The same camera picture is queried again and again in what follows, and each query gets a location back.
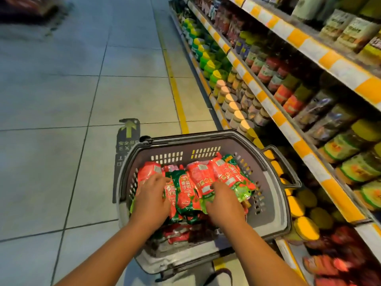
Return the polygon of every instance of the gray plastic basket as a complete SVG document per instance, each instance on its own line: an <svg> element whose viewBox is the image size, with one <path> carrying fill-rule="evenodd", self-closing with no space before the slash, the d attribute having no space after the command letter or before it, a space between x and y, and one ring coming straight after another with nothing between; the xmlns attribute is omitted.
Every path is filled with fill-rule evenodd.
<svg viewBox="0 0 381 286"><path fill-rule="evenodd" d="M117 184L117 211L120 227L129 219L129 209L137 187L137 172L146 161L162 165L184 165L196 160L210 160L216 152L232 154L240 168L257 184L258 191L251 200L252 207L247 222L264 239L273 239L289 232L291 216L283 188L301 187L295 171L282 154L270 146L280 165L289 173L293 184L283 185L269 160L248 139L234 130L185 134L161 138L142 137L135 145L121 168ZM180 243L167 245L164 249L151 249L146 244L135 256L141 268L149 273L173 275L196 265L230 254L231 245L224 235L214 241L190 245Z"/></svg>

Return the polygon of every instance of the aisle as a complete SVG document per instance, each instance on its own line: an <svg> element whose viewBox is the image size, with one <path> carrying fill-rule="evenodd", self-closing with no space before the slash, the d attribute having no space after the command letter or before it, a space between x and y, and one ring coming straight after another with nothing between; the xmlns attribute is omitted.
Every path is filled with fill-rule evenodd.
<svg viewBox="0 0 381 286"><path fill-rule="evenodd" d="M119 119L152 137L216 130L168 0L72 1L50 38L0 39L1 285L51 285L118 230Z"/></svg>

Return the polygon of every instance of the forearm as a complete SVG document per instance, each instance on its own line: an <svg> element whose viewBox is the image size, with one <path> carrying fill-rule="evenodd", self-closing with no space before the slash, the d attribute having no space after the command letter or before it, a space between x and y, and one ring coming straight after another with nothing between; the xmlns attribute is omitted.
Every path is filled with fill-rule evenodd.
<svg viewBox="0 0 381 286"><path fill-rule="evenodd" d="M271 247L247 223L229 225L224 230L250 285L306 286Z"/></svg>
<svg viewBox="0 0 381 286"><path fill-rule="evenodd" d="M63 278L57 286L114 286L149 236L149 231L128 224Z"/></svg>

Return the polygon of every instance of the basket handle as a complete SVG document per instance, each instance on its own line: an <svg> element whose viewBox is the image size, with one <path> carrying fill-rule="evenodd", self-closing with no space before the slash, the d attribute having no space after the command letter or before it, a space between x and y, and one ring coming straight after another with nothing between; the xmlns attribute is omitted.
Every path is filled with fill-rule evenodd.
<svg viewBox="0 0 381 286"><path fill-rule="evenodd" d="M288 184L280 183L281 186L283 188L293 188L293 189L298 189L302 187L302 182L300 181L298 174L295 172L295 170L290 165L288 160L284 157L284 155L279 151L279 149L277 149L277 147L274 145L269 145L269 146L266 146L264 149L262 149L262 153L264 154L267 150L272 151L272 153L276 156L278 162L280 162L287 169L288 173L290 174L293 180L292 181L293 184L288 185Z"/></svg>

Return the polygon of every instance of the hand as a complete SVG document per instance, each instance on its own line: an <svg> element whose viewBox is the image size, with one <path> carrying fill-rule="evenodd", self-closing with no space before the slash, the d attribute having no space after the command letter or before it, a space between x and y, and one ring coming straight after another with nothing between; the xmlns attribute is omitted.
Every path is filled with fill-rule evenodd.
<svg viewBox="0 0 381 286"><path fill-rule="evenodd" d="M169 215L171 202L167 197L163 198L166 182L170 182L170 178L155 173L145 181L135 197L129 223L149 231L149 235L159 229Z"/></svg>
<svg viewBox="0 0 381 286"><path fill-rule="evenodd" d="M230 225L241 221L245 223L245 212L236 193L222 182L214 182L211 188L215 191L215 197L213 202L206 202L205 206L213 224L225 232Z"/></svg>

